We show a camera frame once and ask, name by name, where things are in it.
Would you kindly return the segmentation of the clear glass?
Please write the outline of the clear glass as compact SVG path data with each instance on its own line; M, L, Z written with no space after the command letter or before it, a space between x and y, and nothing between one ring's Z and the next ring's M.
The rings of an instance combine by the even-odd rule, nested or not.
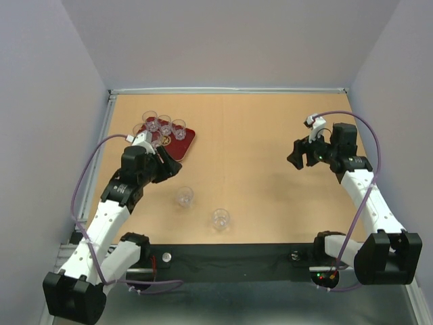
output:
M138 134L144 132L146 130L146 126L144 123L138 123L133 127L133 135L137 136Z
M164 136L159 131L155 131L152 133L151 145L153 149L160 147L162 145Z
M186 122L182 119L175 119L171 126L175 139L178 141L184 140L186 137Z
M194 200L194 191L191 187L183 186L177 190L176 202L180 207L188 209L192 206Z
M143 113L142 120L145 128L149 132L156 132L159 129L158 126L158 114L153 110L148 110Z
M212 212L211 224L218 232L228 230L231 226L231 214L226 209L216 209Z

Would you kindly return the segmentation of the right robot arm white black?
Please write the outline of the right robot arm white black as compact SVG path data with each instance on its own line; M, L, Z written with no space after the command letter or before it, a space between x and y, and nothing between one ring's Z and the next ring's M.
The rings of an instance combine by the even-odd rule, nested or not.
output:
M375 183L370 162L357 154L357 128L335 123L326 140L325 124L321 117L305 121L311 132L294 142L288 162L298 170L329 165L357 208L367 237L355 242L348 234L321 232L311 248L313 260L326 264L335 258L352 267L363 285L412 283L422 249L419 234L408 232L396 219Z

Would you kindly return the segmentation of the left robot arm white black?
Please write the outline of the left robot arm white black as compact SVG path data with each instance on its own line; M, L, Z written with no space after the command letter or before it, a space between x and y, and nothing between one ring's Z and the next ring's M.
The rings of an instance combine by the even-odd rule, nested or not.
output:
M148 237L128 233L110 253L113 239L143 197L144 187L175 176L181 167L163 147L124 149L120 168L104 189L83 239L59 271L49 272L43 280L51 315L81 324L95 324L101 318L108 293L127 269L150 261Z

